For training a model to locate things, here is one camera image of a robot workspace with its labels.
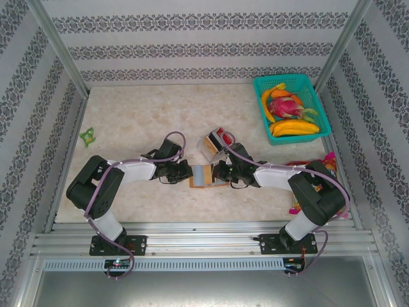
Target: grooved metal strip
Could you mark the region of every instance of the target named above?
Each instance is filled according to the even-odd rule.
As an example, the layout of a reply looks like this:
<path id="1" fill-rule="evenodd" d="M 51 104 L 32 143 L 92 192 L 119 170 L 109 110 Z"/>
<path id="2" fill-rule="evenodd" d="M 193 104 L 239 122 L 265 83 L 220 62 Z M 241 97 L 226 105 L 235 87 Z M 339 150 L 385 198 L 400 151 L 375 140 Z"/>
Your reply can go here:
<path id="1" fill-rule="evenodd" d="M 104 260 L 47 260 L 45 272 L 100 272 Z M 240 259 L 138 259 L 133 271 L 197 272 L 197 271 L 271 271 L 284 270 L 282 258 Z"/>

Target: patterned wallpaper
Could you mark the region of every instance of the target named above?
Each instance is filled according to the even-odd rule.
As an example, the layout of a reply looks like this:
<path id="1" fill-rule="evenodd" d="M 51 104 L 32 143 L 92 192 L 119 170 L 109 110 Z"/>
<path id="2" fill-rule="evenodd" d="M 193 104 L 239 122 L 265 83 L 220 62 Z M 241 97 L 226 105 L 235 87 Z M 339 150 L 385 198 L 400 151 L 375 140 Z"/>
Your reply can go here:
<path id="1" fill-rule="evenodd" d="M 83 103 L 22 0 L 0 1 L 0 307 L 43 232 Z"/>
<path id="2" fill-rule="evenodd" d="M 357 0 L 49 0 L 89 86 L 313 81 Z"/>
<path id="3" fill-rule="evenodd" d="M 360 218 L 409 305 L 409 9 L 373 1 L 321 97 Z"/>

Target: green basket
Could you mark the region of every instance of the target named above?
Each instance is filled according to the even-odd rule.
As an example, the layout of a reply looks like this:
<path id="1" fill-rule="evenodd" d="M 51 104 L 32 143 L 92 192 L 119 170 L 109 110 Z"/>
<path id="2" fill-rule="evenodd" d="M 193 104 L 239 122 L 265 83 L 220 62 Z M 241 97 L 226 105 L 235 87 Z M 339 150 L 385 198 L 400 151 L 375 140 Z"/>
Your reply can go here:
<path id="1" fill-rule="evenodd" d="M 271 122 L 267 120 L 264 115 L 263 105 L 261 104 L 261 94 L 270 88 L 273 88 L 279 83 L 286 84 L 286 90 L 291 93 L 296 93 L 301 99 L 305 108 L 312 108 L 317 111 L 318 116 L 309 114 L 314 118 L 315 124 L 320 128 L 320 132 L 317 134 L 310 134 L 306 136 L 282 136 L 275 138 L 270 133 Z M 261 118 L 263 119 L 264 128 L 268 136 L 268 142 L 271 145 L 285 145 L 293 143 L 306 143 L 318 139 L 322 136 L 329 136 L 331 133 L 331 127 L 328 122 L 328 118 L 322 108 L 321 102 L 314 91 L 311 81 L 306 75 L 303 74 L 288 74 L 288 75 L 267 75 L 265 77 L 255 78 L 253 81 L 254 90 L 256 91 L 258 106 L 261 112 Z"/>

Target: purple cable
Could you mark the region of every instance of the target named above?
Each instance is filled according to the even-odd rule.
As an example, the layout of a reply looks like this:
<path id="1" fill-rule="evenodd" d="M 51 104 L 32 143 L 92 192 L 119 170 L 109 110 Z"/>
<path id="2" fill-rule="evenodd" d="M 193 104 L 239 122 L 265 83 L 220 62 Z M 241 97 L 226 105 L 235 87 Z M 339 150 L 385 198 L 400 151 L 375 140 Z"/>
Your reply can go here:
<path id="1" fill-rule="evenodd" d="M 235 155 L 236 157 L 240 158 L 240 159 L 243 160 L 243 161 L 246 161 L 246 162 L 248 162 L 248 163 L 251 163 L 251 164 L 253 164 L 253 165 L 255 165 L 255 166 L 258 166 L 258 167 L 260 167 L 260 168 L 271 168 L 271 169 L 283 169 L 283 170 L 293 170 L 293 171 L 304 171 L 304 172 L 306 172 L 306 173 L 310 173 L 310 174 L 319 176 L 319 177 L 321 177 L 321 178 L 324 178 L 325 180 L 328 180 L 329 182 L 331 182 L 332 184 L 334 184 L 334 185 L 340 190 L 340 192 L 342 193 L 342 195 L 344 196 L 344 199 L 345 199 L 345 212 L 348 212 L 348 211 L 350 210 L 350 200 L 349 200 L 349 197 L 348 197 L 348 193 L 345 191 L 344 187 L 343 187 L 338 181 L 336 181 L 336 180 L 334 180 L 333 178 L 331 178 L 331 177 L 329 177 L 329 176 L 326 176 L 326 175 L 324 175 L 324 174 L 322 174 L 322 173 L 320 173 L 320 172 L 318 172 L 318 171 L 313 171 L 313 170 L 311 170 L 311 169 L 298 168 L 298 167 L 287 166 L 287 165 L 260 164 L 260 163 L 254 162 L 254 161 L 252 161 L 252 160 L 250 160 L 250 159 L 247 159 L 247 158 L 243 157 L 242 155 L 239 155 L 239 154 L 236 153 L 234 150 L 232 150 L 232 149 L 230 148 L 230 146 L 228 146 L 228 145 L 226 144 L 226 142 L 223 140 L 223 135 L 225 135 L 225 134 L 230 135 L 230 136 L 233 138 L 233 140 L 235 140 L 235 137 L 234 137 L 234 135 L 232 135 L 232 133 L 230 133 L 230 132 L 228 132 L 228 131 L 224 131 L 224 132 L 220 135 L 220 139 L 221 139 L 221 141 L 222 141 L 222 144 L 223 144 L 224 147 L 226 147 L 226 149 L 229 150 L 233 155 Z M 339 219 L 341 216 L 342 216 L 342 214 L 340 214 L 340 215 L 338 215 L 338 216 L 336 216 L 336 217 L 333 217 L 332 219 L 330 219 L 330 221 L 335 221 L 336 219 Z M 313 265 L 316 263 L 316 261 L 317 261 L 318 258 L 321 256 L 322 252 L 324 251 L 325 246 L 327 245 L 327 242 L 328 242 L 328 233 L 327 233 L 325 230 L 319 230 L 320 228 L 321 228 L 320 226 L 317 227 L 317 228 L 315 228 L 315 229 L 313 230 L 313 232 L 315 232 L 315 233 L 325 233 L 325 241 L 324 241 L 324 243 L 323 243 L 323 245 L 322 245 L 320 251 L 318 252 L 318 254 L 314 257 L 314 260 L 311 262 L 311 264 L 310 264 L 308 267 L 306 267 L 306 268 L 303 270 L 303 272 L 305 272 L 306 270 L 308 270 L 311 266 L 313 266 Z"/>
<path id="2" fill-rule="evenodd" d="M 100 232 L 100 230 L 98 229 L 98 227 L 94 224 L 92 219 L 89 217 L 89 211 L 91 210 L 91 208 L 92 208 L 92 206 L 93 206 L 93 204 L 95 202 L 95 198 L 98 195 L 99 190 L 101 190 L 101 186 L 102 186 L 104 180 L 107 178 L 108 173 L 115 166 L 120 165 L 120 164 L 135 163 L 135 162 L 167 162 L 167 161 L 171 161 L 171 160 L 173 160 L 173 159 L 175 159 L 177 157 L 183 157 L 183 152 L 185 151 L 185 147 L 186 147 L 186 137 L 183 135 L 183 133 L 181 133 L 179 131 L 172 131 L 171 133 L 169 133 L 165 137 L 165 139 L 167 139 L 172 134 L 179 134 L 183 139 L 183 145 L 181 147 L 181 150 L 176 155 L 174 155 L 173 157 L 170 157 L 170 158 L 166 158 L 166 159 L 129 159 L 129 160 L 124 160 L 124 161 L 121 161 L 121 162 L 115 162 L 114 164 L 111 164 L 107 168 L 107 170 L 104 172 L 104 174 L 102 175 L 102 177 L 101 177 L 101 179 L 100 179 L 100 181 L 99 181 L 99 183 L 98 183 L 98 185 L 97 185 L 97 187 L 96 187 L 96 189 L 94 191 L 94 194 L 92 195 L 92 197 L 91 197 L 91 199 L 90 199 L 90 201 L 88 203 L 88 206 L 87 206 L 87 208 L 86 208 L 86 210 L 84 212 L 84 217 L 87 219 L 87 222 L 91 225 L 92 229 L 94 229 L 96 231 L 96 234 L 98 234 L 101 238 L 103 238 L 103 240 L 107 241 L 108 243 L 112 244 L 113 246 L 116 246 L 117 248 L 120 248 L 123 251 L 125 251 L 126 253 L 128 253 L 129 257 L 130 257 L 130 259 L 132 261 L 132 265 L 130 265 L 129 270 L 126 271 L 125 273 L 123 273 L 121 276 L 113 277 L 113 276 L 109 275 L 109 271 L 112 269 L 112 267 L 108 268 L 107 275 L 108 275 L 109 279 L 113 278 L 115 280 L 118 280 L 118 279 L 124 278 L 127 275 L 129 275 L 132 272 L 132 270 L 134 269 L 135 257 L 134 257 L 134 255 L 132 254 L 132 252 L 129 249 L 124 248 L 122 245 L 119 245 L 118 243 L 115 243 L 111 239 L 107 238 L 104 234 L 102 234 Z"/>

